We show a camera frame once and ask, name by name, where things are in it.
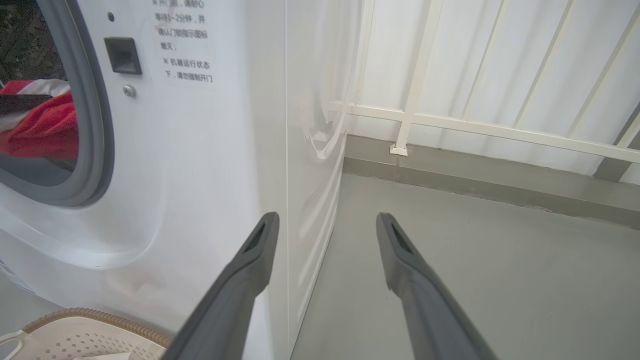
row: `red cloth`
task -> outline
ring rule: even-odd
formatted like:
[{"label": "red cloth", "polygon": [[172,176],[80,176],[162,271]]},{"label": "red cloth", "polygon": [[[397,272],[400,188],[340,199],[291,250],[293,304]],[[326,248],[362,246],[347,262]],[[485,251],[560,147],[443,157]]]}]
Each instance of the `red cloth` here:
[{"label": "red cloth", "polygon": [[[0,94],[16,94],[29,81],[9,81]],[[0,152],[18,157],[77,159],[78,127],[71,92],[29,111],[15,129],[0,133]]]}]

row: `plastic laundry basket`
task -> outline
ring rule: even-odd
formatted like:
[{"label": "plastic laundry basket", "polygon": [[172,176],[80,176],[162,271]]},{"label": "plastic laundry basket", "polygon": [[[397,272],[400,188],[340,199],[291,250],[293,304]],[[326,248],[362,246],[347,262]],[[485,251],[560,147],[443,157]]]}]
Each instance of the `plastic laundry basket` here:
[{"label": "plastic laundry basket", "polygon": [[71,360],[133,352],[140,360],[159,360],[171,338],[101,311],[64,309],[41,317],[0,338],[18,341],[5,360]]}]

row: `concrete floor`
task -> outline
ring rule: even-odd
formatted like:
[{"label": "concrete floor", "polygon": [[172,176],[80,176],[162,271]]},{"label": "concrete floor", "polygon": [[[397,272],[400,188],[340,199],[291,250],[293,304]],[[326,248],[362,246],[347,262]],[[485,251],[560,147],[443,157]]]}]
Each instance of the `concrete floor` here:
[{"label": "concrete floor", "polygon": [[380,211],[499,358],[640,359],[640,232],[351,175],[293,359],[413,359],[385,284]]}]

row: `white washing machine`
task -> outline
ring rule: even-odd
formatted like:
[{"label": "white washing machine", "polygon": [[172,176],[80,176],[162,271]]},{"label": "white washing machine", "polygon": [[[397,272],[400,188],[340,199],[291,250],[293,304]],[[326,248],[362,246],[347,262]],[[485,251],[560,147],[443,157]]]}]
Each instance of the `white washing machine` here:
[{"label": "white washing machine", "polygon": [[60,306],[175,332],[260,216],[277,211],[271,282],[244,356],[288,358],[335,220],[348,119],[326,105],[353,92],[362,4],[39,5],[80,151],[67,172],[0,159],[5,268]]}]

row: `white wall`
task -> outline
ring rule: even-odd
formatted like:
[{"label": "white wall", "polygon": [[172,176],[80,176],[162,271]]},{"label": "white wall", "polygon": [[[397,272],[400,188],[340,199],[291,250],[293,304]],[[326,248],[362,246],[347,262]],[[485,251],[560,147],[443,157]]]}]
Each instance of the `white wall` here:
[{"label": "white wall", "polygon": [[[574,2],[550,55],[525,129],[566,135],[640,0]],[[565,8],[565,0],[505,0],[483,71],[472,83],[490,37],[500,0],[444,0],[429,59],[419,112],[510,126],[525,99]],[[362,104],[403,107],[422,31],[421,0],[376,0],[364,72]],[[577,138],[613,143],[640,101],[640,26],[628,36],[586,110]],[[399,122],[360,117],[354,135],[395,140]],[[409,143],[591,175],[601,156],[485,135],[413,125]],[[624,181],[640,184],[638,175]]]}]

